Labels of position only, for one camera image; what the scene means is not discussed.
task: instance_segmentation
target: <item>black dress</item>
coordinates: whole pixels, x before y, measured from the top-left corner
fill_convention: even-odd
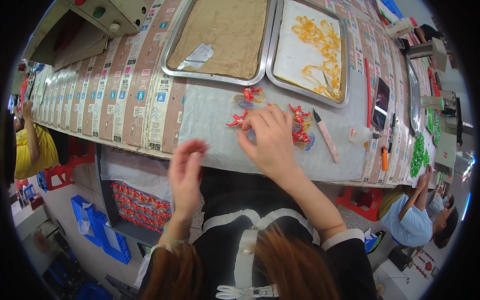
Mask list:
[[[323,256],[342,299],[376,299],[372,268],[359,229],[335,235],[322,247],[312,243],[318,235],[305,224],[305,215],[297,203],[275,183],[261,176],[206,168],[201,192],[205,198],[203,234],[193,245],[202,260],[205,299],[216,299],[219,285],[244,291],[250,284],[253,288],[270,287],[257,267],[260,264],[254,253],[250,256],[242,241],[251,234],[256,240],[256,233],[251,230],[253,226],[258,225],[258,229],[254,228],[258,231],[269,228],[272,222],[287,238],[300,239]],[[145,291],[151,272],[152,262],[139,294]]]

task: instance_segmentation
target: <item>hand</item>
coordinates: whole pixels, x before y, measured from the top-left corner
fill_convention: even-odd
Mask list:
[[[247,115],[242,130],[237,131],[240,148],[264,175],[278,185],[288,180],[300,168],[293,156],[292,115],[279,107],[268,106]],[[245,131],[253,128],[257,146]]]
[[[208,146],[202,141],[191,139],[181,144],[173,153],[168,179],[175,203],[174,214],[191,218],[200,202],[200,163]]]
[[[24,101],[22,104],[22,118],[25,121],[32,120],[32,102],[31,101]]]
[[[427,175],[422,174],[420,175],[419,182],[417,183],[417,190],[421,191],[425,187],[425,184],[427,184]]]
[[[425,170],[425,174],[427,175],[428,178],[432,177],[433,169],[432,166],[427,165],[427,169]]]

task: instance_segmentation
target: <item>smartphone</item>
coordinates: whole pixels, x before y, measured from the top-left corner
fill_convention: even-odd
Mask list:
[[[383,131],[387,119],[390,88],[380,77],[377,78],[374,99],[375,106],[373,107],[372,123],[378,130]]]

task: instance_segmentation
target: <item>orange lighter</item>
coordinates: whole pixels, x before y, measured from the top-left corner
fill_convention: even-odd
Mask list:
[[[387,148],[382,147],[382,170],[385,171],[388,169],[388,158],[387,158]]]

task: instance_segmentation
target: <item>glue bottle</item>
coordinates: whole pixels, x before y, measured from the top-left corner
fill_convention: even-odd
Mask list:
[[[385,31],[391,39],[409,33],[418,26],[414,18],[401,18],[385,27]]]
[[[381,135],[376,132],[371,132],[370,128],[365,126],[355,126],[351,127],[348,131],[348,139],[352,143],[365,143],[371,139],[378,139]]]

